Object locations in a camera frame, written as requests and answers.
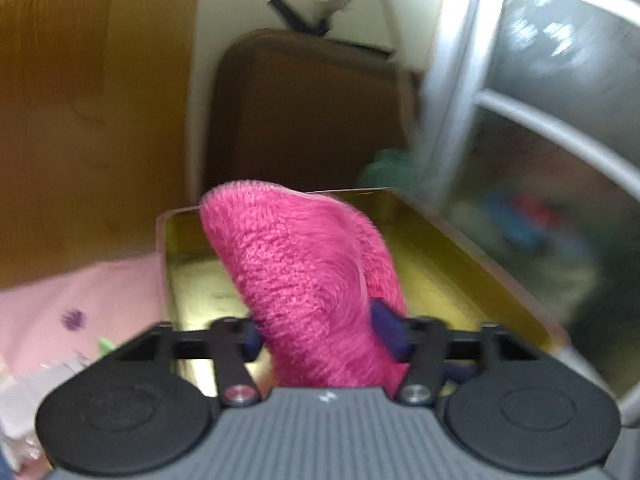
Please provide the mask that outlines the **green cloth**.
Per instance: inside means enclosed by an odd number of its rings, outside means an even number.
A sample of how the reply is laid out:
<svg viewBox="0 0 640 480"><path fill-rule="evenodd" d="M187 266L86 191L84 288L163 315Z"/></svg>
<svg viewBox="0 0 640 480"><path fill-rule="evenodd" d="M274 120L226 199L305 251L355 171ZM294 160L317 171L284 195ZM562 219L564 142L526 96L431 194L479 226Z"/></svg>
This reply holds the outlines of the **green cloth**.
<svg viewBox="0 0 640 480"><path fill-rule="evenodd" d="M113 341L110 341L107 338L100 337L98 339L98 348L100 356L107 356L111 352L113 352L117 346Z"/></svg>

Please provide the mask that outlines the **pink towel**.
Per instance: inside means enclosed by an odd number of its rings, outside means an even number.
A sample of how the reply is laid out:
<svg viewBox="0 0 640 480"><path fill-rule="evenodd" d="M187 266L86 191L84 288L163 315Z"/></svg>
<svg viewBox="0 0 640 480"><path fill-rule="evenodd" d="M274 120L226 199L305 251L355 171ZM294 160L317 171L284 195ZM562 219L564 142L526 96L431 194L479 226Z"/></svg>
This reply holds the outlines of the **pink towel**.
<svg viewBox="0 0 640 480"><path fill-rule="evenodd" d="M392 256L369 218L329 195L236 181L201 200L210 246L250 310L281 387L381 387L398 364L371 325L382 300L405 316Z"/></svg>

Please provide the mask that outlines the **pink patterned bedsheet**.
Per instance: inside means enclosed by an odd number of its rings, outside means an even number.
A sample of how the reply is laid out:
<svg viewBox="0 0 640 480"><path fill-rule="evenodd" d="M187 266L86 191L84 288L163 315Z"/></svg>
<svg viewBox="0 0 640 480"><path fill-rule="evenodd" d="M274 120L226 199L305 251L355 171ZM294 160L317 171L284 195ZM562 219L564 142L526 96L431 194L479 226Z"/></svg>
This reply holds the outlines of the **pink patterned bedsheet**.
<svg viewBox="0 0 640 480"><path fill-rule="evenodd" d="M1 385L68 358L94 361L164 317L160 255L98 262L1 291Z"/></svg>

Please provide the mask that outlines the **pink tin box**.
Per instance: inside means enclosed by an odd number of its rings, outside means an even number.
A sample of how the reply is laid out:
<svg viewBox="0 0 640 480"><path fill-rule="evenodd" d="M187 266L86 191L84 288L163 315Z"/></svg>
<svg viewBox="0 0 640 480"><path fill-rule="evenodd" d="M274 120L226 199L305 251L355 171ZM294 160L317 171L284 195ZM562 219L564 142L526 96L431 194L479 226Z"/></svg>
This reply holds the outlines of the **pink tin box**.
<svg viewBox="0 0 640 480"><path fill-rule="evenodd" d="M411 315L441 318L455 330L496 322L548 352L567 344L564 328L529 292L436 214L390 188L332 190L329 196L360 210L380 231ZM217 318L247 315L198 208L160 216L156 247L164 259L167 316L179 330L205 330Z"/></svg>

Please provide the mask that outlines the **teal plastic cup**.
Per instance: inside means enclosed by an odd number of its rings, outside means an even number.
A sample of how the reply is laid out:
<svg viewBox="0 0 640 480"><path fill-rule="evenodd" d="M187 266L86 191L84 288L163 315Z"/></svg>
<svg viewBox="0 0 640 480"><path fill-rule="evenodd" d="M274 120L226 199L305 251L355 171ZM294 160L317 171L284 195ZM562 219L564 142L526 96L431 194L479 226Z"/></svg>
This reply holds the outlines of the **teal plastic cup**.
<svg viewBox="0 0 640 480"><path fill-rule="evenodd" d="M416 195L418 172L412 151L384 148L362 168L357 179L360 188L393 188L402 195Z"/></svg>

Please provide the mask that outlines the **frosted glass window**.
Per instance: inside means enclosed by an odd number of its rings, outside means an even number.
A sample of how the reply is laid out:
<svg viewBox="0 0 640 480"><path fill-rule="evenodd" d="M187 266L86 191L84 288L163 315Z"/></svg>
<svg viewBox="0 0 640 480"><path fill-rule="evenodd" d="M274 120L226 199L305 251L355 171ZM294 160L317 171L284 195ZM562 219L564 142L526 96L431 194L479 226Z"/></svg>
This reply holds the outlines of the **frosted glass window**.
<svg viewBox="0 0 640 480"><path fill-rule="evenodd" d="M442 0L419 195L639 391L639 0Z"/></svg>

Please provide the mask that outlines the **brown cushion board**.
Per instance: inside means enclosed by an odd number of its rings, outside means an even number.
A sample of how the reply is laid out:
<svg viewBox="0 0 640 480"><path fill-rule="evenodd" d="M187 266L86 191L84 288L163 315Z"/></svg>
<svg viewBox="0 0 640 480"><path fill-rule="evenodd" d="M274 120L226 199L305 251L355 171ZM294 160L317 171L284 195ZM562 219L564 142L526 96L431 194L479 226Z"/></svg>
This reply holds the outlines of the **brown cushion board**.
<svg viewBox="0 0 640 480"><path fill-rule="evenodd" d="M404 88L388 51L286 30L250 32L216 69L204 188L233 180L352 188L380 151L408 148Z"/></svg>

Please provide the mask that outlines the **wooden headboard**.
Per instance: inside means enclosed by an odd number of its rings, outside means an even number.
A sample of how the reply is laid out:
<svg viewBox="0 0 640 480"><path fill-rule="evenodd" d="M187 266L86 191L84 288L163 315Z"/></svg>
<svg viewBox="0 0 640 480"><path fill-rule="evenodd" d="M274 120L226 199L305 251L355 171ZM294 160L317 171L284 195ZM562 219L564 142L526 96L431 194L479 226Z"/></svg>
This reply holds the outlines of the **wooden headboard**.
<svg viewBox="0 0 640 480"><path fill-rule="evenodd" d="M198 0L1 0L1 283L144 254L186 202Z"/></svg>

